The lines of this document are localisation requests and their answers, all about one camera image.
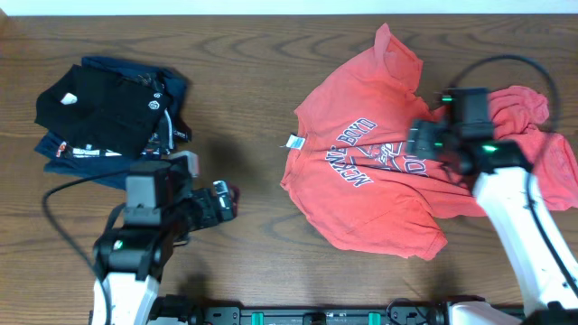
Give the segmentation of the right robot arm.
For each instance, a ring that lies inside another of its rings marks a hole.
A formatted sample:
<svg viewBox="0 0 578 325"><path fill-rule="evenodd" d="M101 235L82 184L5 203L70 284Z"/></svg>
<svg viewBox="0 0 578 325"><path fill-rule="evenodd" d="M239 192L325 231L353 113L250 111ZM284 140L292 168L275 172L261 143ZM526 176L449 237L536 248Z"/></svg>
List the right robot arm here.
<svg viewBox="0 0 578 325"><path fill-rule="evenodd" d="M473 177L471 195L498 233L520 288L524 324L577 322L577 262L516 142L496 141L489 122L415 120L407 151Z"/></svg>

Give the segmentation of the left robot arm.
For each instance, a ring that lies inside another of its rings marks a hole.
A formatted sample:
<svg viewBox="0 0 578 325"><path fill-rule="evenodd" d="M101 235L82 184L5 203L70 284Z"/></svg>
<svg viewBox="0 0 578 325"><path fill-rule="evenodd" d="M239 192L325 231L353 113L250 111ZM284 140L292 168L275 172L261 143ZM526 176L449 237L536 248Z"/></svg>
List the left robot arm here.
<svg viewBox="0 0 578 325"><path fill-rule="evenodd" d="M182 295L159 293L163 269L191 232L234 219L239 191L225 181L195 190L191 181L130 176L121 227L95 242L94 324L202 324L204 313Z"/></svg>

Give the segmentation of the red printed t-shirt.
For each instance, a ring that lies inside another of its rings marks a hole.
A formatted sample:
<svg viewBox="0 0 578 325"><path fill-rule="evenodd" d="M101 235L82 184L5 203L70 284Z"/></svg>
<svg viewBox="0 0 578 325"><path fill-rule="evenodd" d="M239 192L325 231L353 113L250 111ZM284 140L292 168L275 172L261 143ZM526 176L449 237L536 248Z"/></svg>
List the red printed t-shirt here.
<svg viewBox="0 0 578 325"><path fill-rule="evenodd" d="M383 25L296 108L281 184L339 249L430 260L447 243L439 219L483 215L455 173L407 151L412 122L443 114L416 93L422 67Z"/></svg>

